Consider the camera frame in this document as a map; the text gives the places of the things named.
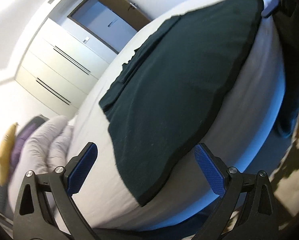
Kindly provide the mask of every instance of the mattress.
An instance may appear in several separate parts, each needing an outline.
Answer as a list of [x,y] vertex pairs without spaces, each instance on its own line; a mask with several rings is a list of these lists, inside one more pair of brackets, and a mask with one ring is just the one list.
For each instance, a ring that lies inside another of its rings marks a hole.
[[[213,200],[215,195],[190,151],[174,167],[163,189],[140,207],[125,187],[115,165],[108,121],[99,100],[122,70],[134,50],[168,18],[222,0],[188,0],[140,30],[105,71],[82,104],[76,118],[67,161],[86,143],[98,147],[98,159],[80,192],[73,195],[80,212],[92,227],[152,230],[180,223]],[[264,0],[266,6],[271,0]],[[241,172],[249,165],[268,136],[285,88],[283,59],[272,18],[263,19],[252,50],[232,91],[226,96],[216,120],[202,138],[215,156]],[[66,227],[58,212],[56,221]]]

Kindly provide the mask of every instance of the wooden door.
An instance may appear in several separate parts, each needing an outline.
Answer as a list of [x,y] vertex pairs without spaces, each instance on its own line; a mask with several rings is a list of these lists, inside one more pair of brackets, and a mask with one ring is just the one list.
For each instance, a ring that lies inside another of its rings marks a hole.
[[128,0],[98,1],[116,13],[137,31],[150,22],[150,20],[136,6]]

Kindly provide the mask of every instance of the cabinet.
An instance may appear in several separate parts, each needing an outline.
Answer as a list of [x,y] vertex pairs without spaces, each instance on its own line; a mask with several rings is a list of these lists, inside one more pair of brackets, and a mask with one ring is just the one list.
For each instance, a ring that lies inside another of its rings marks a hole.
[[16,81],[57,114],[73,117],[108,63],[48,19],[21,63]]

